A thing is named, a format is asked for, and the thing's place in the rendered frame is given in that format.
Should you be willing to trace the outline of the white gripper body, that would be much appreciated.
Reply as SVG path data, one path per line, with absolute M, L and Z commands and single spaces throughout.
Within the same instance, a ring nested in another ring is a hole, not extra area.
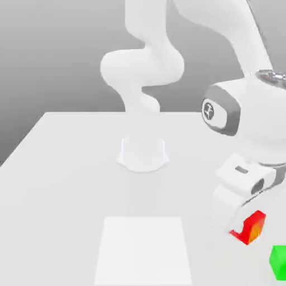
M 271 201 L 270 190 L 252 194 L 249 188 L 220 184 L 216 186 L 212 196 L 213 228 L 218 233 L 228 233 L 231 230 L 240 233 L 244 227 L 244 220 L 257 210 L 266 212 Z

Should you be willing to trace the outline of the small red cube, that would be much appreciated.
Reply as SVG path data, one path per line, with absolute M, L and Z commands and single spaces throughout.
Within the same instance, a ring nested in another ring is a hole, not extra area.
M 265 219 L 266 214 L 260 210 L 257 210 L 243 221 L 243 228 L 241 232 L 231 230 L 229 234 L 240 240 L 245 245 L 249 245 L 260 236 Z

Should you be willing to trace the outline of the small green cube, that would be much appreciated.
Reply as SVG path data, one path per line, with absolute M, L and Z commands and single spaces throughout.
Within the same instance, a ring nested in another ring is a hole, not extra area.
M 273 245 L 269 264 L 277 280 L 286 281 L 286 245 Z

